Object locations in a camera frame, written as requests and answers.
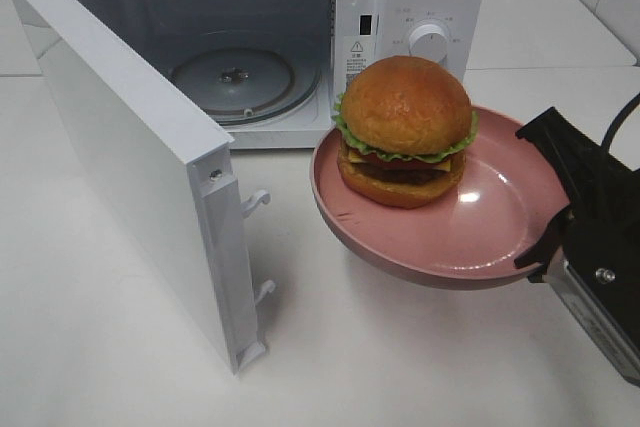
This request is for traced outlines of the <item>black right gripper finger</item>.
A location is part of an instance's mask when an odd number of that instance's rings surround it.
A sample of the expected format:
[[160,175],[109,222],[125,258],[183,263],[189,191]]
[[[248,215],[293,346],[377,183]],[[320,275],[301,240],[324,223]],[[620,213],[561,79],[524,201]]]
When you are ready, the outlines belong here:
[[559,211],[548,222],[540,238],[514,259],[516,269],[535,266],[527,275],[530,283],[544,283],[543,277],[547,274],[554,255],[562,246],[564,233],[573,220],[572,211]]
[[607,207],[608,153],[550,107],[515,136],[532,144],[554,170],[574,207]]

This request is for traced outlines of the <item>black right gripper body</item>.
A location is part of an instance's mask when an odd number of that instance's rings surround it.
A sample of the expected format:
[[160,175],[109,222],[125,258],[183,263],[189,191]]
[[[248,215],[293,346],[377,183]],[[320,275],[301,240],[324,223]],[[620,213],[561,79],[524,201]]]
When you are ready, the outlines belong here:
[[639,290],[639,171],[610,154],[596,157],[585,208],[563,247],[569,264],[603,291]]

